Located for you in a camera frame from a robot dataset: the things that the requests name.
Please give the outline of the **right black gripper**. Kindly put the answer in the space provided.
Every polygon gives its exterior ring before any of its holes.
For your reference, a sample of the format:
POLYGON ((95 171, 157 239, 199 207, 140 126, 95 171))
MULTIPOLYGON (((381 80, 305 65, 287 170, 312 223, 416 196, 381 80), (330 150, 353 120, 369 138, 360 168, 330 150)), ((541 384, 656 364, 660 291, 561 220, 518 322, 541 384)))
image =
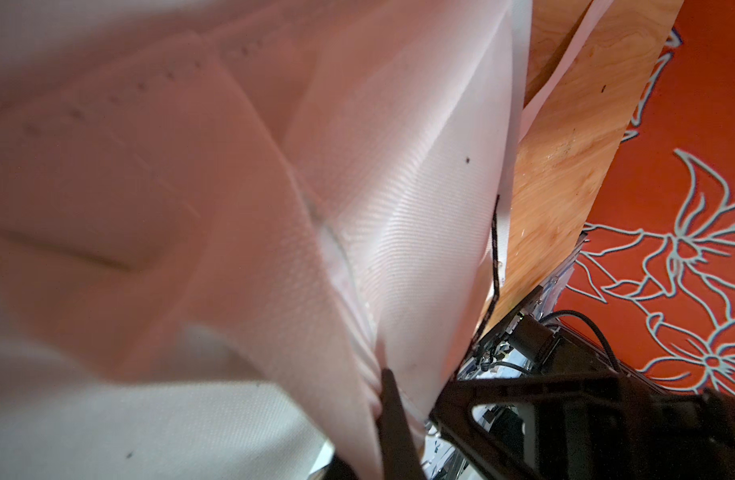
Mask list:
POLYGON ((431 419, 485 479, 735 479, 735 396, 655 392, 621 374, 455 381, 431 419), (523 433, 477 407, 517 410, 523 433))

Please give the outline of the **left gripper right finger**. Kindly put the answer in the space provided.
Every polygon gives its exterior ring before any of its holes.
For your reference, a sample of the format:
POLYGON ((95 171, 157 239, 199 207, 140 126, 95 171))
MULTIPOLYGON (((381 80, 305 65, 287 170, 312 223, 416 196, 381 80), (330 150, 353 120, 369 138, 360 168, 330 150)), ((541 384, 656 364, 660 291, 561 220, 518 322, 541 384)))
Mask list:
POLYGON ((425 480, 421 460, 401 403, 401 394, 393 372, 381 370, 381 417, 377 420, 383 478, 385 480, 425 480))

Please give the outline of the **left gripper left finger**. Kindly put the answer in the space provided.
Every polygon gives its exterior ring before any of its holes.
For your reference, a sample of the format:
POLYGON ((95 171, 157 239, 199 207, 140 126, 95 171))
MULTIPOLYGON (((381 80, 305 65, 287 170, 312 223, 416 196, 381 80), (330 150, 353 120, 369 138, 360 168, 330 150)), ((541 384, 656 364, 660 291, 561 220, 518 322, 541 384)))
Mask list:
POLYGON ((352 468, 343 461, 340 457, 335 455, 329 466, 327 466, 322 480, 358 480, 357 475, 354 473, 352 468))

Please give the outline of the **white student backpack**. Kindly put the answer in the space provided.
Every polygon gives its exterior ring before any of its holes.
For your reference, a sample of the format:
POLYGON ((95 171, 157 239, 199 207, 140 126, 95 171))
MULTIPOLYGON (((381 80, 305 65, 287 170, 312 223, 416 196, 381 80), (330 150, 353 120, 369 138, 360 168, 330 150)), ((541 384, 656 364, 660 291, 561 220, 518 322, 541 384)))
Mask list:
POLYGON ((528 1, 0 1, 0 479, 383 478, 505 277, 528 1))

